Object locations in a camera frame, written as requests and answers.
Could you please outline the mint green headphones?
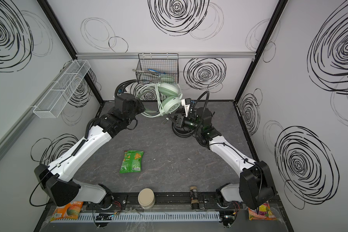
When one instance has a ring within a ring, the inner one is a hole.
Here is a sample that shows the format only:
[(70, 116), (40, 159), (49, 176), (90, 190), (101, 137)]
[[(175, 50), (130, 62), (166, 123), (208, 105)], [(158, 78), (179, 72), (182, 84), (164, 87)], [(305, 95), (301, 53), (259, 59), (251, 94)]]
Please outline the mint green headphones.
[(135, 94), (137, 99), (154, 91), (157, 98), (157, 111), (146, 109), (142, 115), (147, 118), (156, 118), (175, 112), (181, 106), (182, 91), (179, 84), (172, 85), (168, 83), (147, 84)]

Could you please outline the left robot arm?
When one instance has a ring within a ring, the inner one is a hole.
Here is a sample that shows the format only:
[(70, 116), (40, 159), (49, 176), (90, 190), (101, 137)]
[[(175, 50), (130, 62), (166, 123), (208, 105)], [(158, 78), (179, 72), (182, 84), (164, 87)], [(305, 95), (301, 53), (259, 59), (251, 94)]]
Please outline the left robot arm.
[(87, 123), (84, 137), (53, 162), (40, 163), (34, 170), (38, 186), (56, 206), (71, 202), (90, 202), (102, 210), (115, 203), (112, 191), (103, 184), (92, 185), (74, 179), (78, 169), (120, 131), (128, 129), (136, 116), (145, 111), (143, 103), (125, 88), (135, 83), (128, 80), (115, 90), (115, 105), (106, 114)]

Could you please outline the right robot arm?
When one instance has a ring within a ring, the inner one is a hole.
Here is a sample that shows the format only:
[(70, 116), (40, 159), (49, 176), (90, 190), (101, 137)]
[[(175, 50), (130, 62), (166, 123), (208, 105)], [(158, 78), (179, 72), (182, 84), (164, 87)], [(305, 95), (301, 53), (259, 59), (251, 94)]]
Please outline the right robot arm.
[(198, 108), (199, 101), (180, 99), (180, 106), (169, 117), (172, 130), (178, 137), (194, 137), (200, 146), (220, 156), (239, 177), (236, 184), (225, 184), (216, 190), (218, 204), (242, 202), (256, 210), (277, 194), (269, 166), (264, 161), (256, 161), (232, 146), (212, 125), (213, 113), (204, 106)]

